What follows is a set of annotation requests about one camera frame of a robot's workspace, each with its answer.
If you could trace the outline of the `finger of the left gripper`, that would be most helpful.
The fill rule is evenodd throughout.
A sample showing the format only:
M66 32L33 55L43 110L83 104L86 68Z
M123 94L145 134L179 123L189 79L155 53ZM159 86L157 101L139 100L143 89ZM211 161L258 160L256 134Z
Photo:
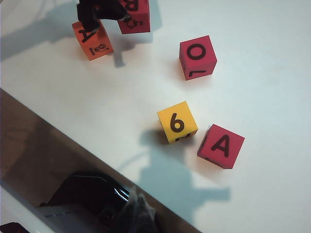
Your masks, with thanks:
M100 0L98 6L100 7L97 10L99 19L125 21L131 18L131 15L118 0Z
M78 20L82 23L85 31L97 31L98 20L102 16L101 0L80 0L77 4Z

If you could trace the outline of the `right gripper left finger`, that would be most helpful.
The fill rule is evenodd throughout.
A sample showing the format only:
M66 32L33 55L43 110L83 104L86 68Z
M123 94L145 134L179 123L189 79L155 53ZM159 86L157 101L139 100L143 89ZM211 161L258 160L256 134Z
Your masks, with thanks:
M129 201L124 207L123 230L124 233L138 232L138 217L140 212L140 197L135 187L130 189Z

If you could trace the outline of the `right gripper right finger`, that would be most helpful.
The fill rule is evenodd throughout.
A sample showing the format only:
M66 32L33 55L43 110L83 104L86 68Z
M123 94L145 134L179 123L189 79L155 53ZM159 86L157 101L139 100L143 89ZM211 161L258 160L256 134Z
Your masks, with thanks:
M139 195L139 232L159 232L156 225L156 210L149 205L142 194Z

